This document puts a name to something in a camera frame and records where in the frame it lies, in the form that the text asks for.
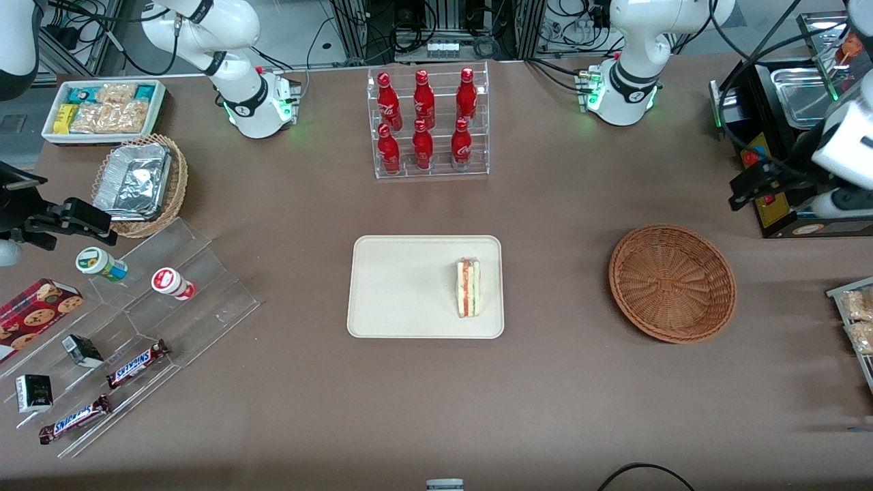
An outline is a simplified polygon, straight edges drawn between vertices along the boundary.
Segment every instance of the red cookie box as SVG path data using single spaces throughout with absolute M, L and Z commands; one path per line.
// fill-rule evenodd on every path
M 83 301 L 76 288 L 43 278 L 0 307 L 0 363 Z

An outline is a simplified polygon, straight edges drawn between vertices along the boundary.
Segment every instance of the sandwich slice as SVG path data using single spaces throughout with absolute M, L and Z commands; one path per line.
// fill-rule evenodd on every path
M 457 263 L 457 312 L 461 317 L 476 317 L 482 312 L 482 274 L 479 261 L 464 258 Z

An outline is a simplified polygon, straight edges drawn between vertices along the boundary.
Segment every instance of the red button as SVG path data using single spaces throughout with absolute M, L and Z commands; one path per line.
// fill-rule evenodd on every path
M 756 163 L 760 158 L 758 157 L 757 152 L 750 152 L 748 150 L 743 150 L 743 163 L 746 166 L 752 165 Z

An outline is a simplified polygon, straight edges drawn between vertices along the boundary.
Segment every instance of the snickers bar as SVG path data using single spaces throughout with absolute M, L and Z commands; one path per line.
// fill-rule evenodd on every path
M 128 380 L 139 375 L 150 364 L 156 362 L 158 358 L 161 358 L 168 353 L 169 348 L 167 348 L 167 345 L 164 344 L 162 339 L 159 340 L 143 351 L 141 355 L 137 356 L 123 367 L 117 369 L 115 373 L 107 375 L 109 389 L 115 389 L 120 385 L 125 384 Z
M 74 412 L 70 416 L 61 419 L 54 425 L 48 425 L 39 430 L 39 444 L 48 445 L 54 440 L 60 438 L 68 430 L 84 425 L 88 421 L 98 417 L 101 414 L 112 412 L 112 405 L 109 404 L 106 394 L 97 398 L 91 405 L 87 405 L 82 409 Z

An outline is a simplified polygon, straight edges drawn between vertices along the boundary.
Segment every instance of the wicker basket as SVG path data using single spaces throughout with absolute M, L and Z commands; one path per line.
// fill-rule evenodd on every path
M 709 241 L 674 225 L 626 235 L 609 261 L 609 287 L 640 330 L 667 342 L 701 342 L 731 320 L 737 286 Z
M 173 152 L 173 161 L 169 168 L 169 183 L 167 190 L 164 191 L 163 211 L 157 219 L 151 222 L 112 222 L 112 230 L 118 232 L 123 237 L 131 239 L 144 239 L 150 235 L 160 232 L 170 222 L 175 219 L 182 208 L 182 201 L 185 199 L 185 186 L 188 185 L 188 164 L 185 162 L 185 156 L 179 151 L 179 147 L 172 140 L 163 135 L 149 135 L 131 140 L 130 142 L 122 143 L 121 146 L 131 145 L 147 145 L 149 143 L 160 143 L 166 145 Z M 103 171 L 106 170 L 109 156 L 103 159 L 103 165 L 100 165 L 100 170 L 97 171 L 97 179 L 91 190 L 91 199 L 97 196 L 97 188 L 100 187 L 100 181 L 103 179 Z

